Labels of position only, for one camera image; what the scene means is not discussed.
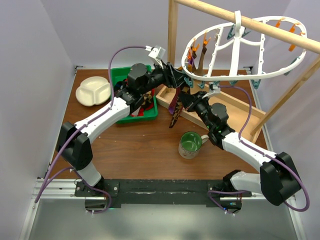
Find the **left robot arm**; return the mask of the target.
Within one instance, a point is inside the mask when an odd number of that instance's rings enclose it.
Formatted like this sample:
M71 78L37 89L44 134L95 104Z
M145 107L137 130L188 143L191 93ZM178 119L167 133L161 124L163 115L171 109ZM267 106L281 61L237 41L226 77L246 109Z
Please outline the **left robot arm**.
M77 122L65 122L60 129L56 150L87 183L86 191L99 196L104 190L102 176L93 164L91 144L106 129L128 117L145 102L145 94L160 85L177 89L185 85L188 76L170 63L156 66L153 71L136 63L125 80L116 83L112 101L89 117Z

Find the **maroon sock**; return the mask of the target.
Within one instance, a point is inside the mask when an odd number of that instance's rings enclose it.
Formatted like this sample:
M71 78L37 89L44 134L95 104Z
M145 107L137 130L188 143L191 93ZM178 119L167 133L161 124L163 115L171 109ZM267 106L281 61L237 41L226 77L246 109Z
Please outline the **maroon sock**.
M175 89L175 94L174 94L174 96L173 96L173 98L172 98L172 100L171 100L171 102L169 104L168 111L169 111L169 113L171 115L174 114L180 91L181 91L180 88L176 88Z

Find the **argyle brown sock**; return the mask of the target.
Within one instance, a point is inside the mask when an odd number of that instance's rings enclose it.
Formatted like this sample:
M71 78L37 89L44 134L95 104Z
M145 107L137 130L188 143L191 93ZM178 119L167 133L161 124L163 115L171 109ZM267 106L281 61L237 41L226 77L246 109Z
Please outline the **argyle brown sock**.
M189 94L190 92L191 92L191 88L189 86L181 86L180 87L180 93L188 93ZM171 115L171 120L170 120L170 124L169 124L170 129L173 128L174 125L176 124L176 122L178 121L178 118L179 118L182 110L183 110L183 105L182 105L182 102L181 102L180 97L178 95L178 100L175 105L173 115Z
M152 104L153 104L153 96L154 96L154 93L152 90L146 92L144 95L143 95L143 103L141 105L141 107L145 110L145 109L148 109L149 107L152 108Z

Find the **white round clip hanger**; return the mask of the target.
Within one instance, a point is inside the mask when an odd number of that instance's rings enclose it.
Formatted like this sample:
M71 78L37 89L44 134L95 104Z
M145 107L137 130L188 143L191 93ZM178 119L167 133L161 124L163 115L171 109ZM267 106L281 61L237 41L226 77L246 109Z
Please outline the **white round clip hanger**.
M257 70L256 73L251 76L252 80L262 80L274 78L296 68L305 58L307 50L303 49L301 54L298 55L289 65L279 68L276 71L264 72L264 55L265 55L265 41L266 35L260 34L259 41L251 41L245 38L249 34L247 28L244 26L244 21L240 20L241 12L238 10L235 12L235 23L221 23L218 25L206 28L196 34L187 44L185 51L181 58L181 66L185 73L194 80L204 82L214 82L218 84L222 81L243 81L247 77L243 74L238 74L240 53L241 49L252 50L256 54ZM194 74L195 69L199 65L199 60L203 47L207 47L210 42L210 38L207 38L207 34L215 31L214 35L214 49L211 54L210 62L208 63L207 73L203 76ZM230 50L230 68L228 75L212 76L218 52L226 52L225 49Z

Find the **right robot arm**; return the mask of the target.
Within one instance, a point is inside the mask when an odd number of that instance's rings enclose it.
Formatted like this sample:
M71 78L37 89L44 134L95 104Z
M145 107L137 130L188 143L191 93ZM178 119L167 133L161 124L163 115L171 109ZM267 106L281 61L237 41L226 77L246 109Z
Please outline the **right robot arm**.
M187 112L195 112L208 129L210 142L236 155L254 169L257 174L235 170L226 175L223 192L230 197L239 191L262 194L271 204L279 206L302 187L299 175L290 155L276 154L263 149L239 136L227 121L227 108L222 103L209 104L204 91L194 94L181 92L178 97Z

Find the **red white patterned sock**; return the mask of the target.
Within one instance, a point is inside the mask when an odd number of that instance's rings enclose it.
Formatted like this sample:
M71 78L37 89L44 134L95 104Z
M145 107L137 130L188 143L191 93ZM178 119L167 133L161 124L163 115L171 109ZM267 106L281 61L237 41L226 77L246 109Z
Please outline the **red white patterned sock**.
M139 109L139 112L138 112L138 115L137 115L137 116L138 116L138 117L143 117L143 116L145 115L145 113L153 110L154 107L155 107L155 104L154 104L154 103L152 103L152 104L150 104L150 105L148 105L148 106L146 106L146 105L142 106L142 107Z

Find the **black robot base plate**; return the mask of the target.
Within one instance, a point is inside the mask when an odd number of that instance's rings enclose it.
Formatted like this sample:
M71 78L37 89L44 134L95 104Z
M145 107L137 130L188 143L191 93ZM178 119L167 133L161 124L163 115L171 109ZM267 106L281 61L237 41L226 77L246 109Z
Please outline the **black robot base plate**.
M222 180L187 180L187 179L105 179L105 191L111 196L111 208L121 208L122 205L205 205L213 208L217 205L209 198L208 191L217 189ZM105 202L93 200L103 197L101 192L85 186L82 181L76 183L76 197L86 197L85 207L102 209ZM242 199L231 195L231 200L223 200L220 195L211 193L210 196L224 209L240 210Z

